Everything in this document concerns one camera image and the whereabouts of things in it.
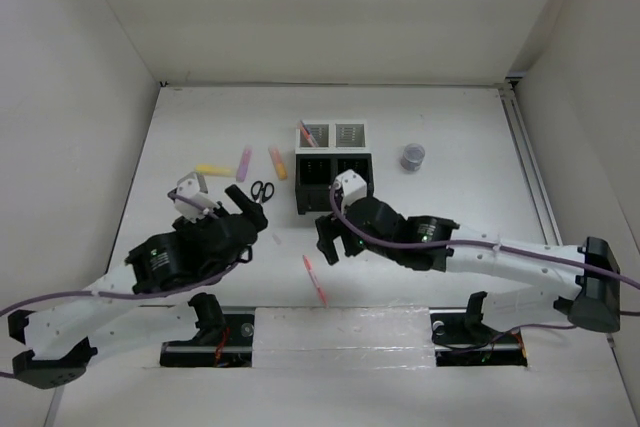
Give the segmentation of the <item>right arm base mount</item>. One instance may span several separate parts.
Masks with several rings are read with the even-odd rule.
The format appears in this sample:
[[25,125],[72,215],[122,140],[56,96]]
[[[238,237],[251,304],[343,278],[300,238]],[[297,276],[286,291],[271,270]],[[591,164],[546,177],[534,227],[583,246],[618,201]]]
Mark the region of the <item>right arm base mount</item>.
[[484,291],[470,296],[465,309],[437,308],[430,313],[437,367],[527,367],[519,330],[502,333],[483,323]]

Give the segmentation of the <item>red pen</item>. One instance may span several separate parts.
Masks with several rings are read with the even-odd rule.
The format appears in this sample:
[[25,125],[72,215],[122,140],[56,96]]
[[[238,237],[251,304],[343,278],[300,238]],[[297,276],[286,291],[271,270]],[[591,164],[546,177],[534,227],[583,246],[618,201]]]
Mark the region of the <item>red pen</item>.
[[318,143],[315,137],[313,136],[313,134],[311,133],[311,131],[309,130],[309,128],[307,127],[307,125],[304,122],[300,121],[299,128],[308,145],[310,147],[317,148]]
[[320,285],[320,282],[315,274],[315,271],[313,270],[313,266],[310,259],[306,255],[303,255],[302,259],[303,259],[304,267],[309,275],[309,278],[314,286],[314,289],[316,290],[316,293],[320,302],[322,303],[324,308],[327,308],[328,300],[327,300],[326,294]]

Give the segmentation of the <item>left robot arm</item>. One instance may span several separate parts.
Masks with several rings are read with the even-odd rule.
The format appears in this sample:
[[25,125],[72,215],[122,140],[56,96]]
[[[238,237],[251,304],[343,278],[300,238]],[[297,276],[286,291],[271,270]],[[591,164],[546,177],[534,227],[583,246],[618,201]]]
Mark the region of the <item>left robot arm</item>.
[[202,187],[181,183],[167,196],[179,212],[169,232],[133,248],[125,260],[79,291],[20,301],[2,310],[8,335],[24,346],[4,376],[48,390],[77,380],[104,358],[137,345],[166,342],[185,329],[190,344],[213,345],[219,358],[230,337],[210,288],[253,258],[268,226],[263,205],[271,183],[256,181],[226,195],[230,213]]

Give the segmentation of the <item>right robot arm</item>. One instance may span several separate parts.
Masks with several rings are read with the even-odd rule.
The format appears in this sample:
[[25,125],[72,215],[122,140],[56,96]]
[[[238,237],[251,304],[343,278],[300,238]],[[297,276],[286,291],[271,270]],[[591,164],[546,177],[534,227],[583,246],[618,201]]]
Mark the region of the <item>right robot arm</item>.
[[580,245],[549,246],[499,240],[451,219],[403,217],[388,204],[365,197],[315,221],[317,248],[330,265],[372,252],[416,272],[473,273],[522,284],[504,294],[472,294],[462,328],[483,341],[496,331],[553,322],[615,333],[620,320],[620,269],[607,241],[588,237]]

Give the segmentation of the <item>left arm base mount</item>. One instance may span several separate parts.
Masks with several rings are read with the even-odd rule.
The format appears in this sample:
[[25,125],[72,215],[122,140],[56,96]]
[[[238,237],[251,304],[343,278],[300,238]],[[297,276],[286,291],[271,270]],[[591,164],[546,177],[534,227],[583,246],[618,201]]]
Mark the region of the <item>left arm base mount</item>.
[[195,313],[196,333],[188,340],[162,344],[165,368],[249,368],[252,366],[255,309],[223,309],[213,294],[195,295],[187,305]]

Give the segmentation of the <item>blue highlighter pen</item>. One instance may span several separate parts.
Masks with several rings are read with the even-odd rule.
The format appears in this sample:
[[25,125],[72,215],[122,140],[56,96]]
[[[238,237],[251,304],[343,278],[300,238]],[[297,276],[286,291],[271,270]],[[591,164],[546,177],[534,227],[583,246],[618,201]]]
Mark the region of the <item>blue highlighter pen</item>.
[[300,127],[300,130],[301,130],[302,134],[304,135],[305,139],[308,142],[312,142],[313,136],[312,136],[311,132],[308,130],[308,127],[306,126],[306,124],[303,121],[300,121],[299,122],[299,127]]

